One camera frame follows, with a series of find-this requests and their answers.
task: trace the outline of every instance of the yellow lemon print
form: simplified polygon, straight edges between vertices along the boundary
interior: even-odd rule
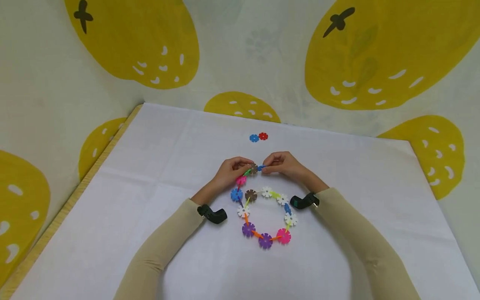
[[[181,0],[65,0],[78,37],[110,74],[157,89],[186,85],[200,52]]]
[[[411,119],[378,137],[410,142],[437,200],[447,196],[462,179],[462,133],[444,117]]]
[[[337,0],[310,40],[307,89],[336,108],[398,107],[468,53],[479,11],[478,0]]]
[[[280,123],[280,118],[270,105],[241,92],[225,92],[214,96],[207,102],[204,111]]]
[[[0,150],[0,287],[30,250],[47,217],[47,179],[28,161]]]
[[[78,161],[78,176],[80,180],[85,177],[126,119],[118,118],[105,122],[88,135],[80,151],[80,159]]]

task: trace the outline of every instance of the orange connector piece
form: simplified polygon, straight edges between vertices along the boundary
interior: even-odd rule
[[[253,232],[254,236],[258,237],[259,239],[263,239],[263,236],[260,233],[254,231],[254,230],[252,230],[252,232]]]

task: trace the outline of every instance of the blue snowflake block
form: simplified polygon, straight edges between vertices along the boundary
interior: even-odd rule
[[[250,136],[250,141],[252,141],[253,143],[258,142],[259,140],[260,140],[260,138],[258,137],[257,134],[252,134],[252,135]]]
[[[233,201],[238,202],[243,198],[243,192],[241,189],[233,189],[230,192],[230,198],[232,198]]]

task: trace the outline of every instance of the finger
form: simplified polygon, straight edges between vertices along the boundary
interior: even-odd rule
[[[241,156],[233,157],[228,160],[231,166],[234,166],[239,163],[244,163],[244,164],[253,164],[253,160],[249,160],[248,158],[244,158]]]
[[[284,160],[284,152],[273,152],[264,160],[264,166],[269,166],[274,160]]]
[[[238,170],[239,168],[243,167],[243,166],[249,166],[250,164],[245,164],[245,163],[238,163],[236,165],[233,166],[233,169],[234,170]]]
[[[239,168],[238,170],[235,170],[233,171],[233,173],[235,174],[235,178],[239,177],[239,176],[242,176],[246,171],[248,171],[249,169],[251,168],[250,165],[245,165],[241,168]]]
[[[276,166],[269,166],[262,169],[262,173],[270,174],[270,173],[281,173],[284,169],[283,165],[276,165]]]

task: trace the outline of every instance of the purple snowflake block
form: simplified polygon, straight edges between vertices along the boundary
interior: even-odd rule
[[[241,231],[243,232],[243,235],[246,236],[247,238],[251,238],[253,236],[253,231],[255,231],[255,225],[253,223],[248,222],[243,224],[243,227],[241,228]]]
[[[273,241],[271,240],[272,236],[268,233],[262,233],[261,236],[263,237],[263,239],[258,238],[258,243],[260,244],[260,247],[262,247],[263,249],[270,249],[273,244]]]

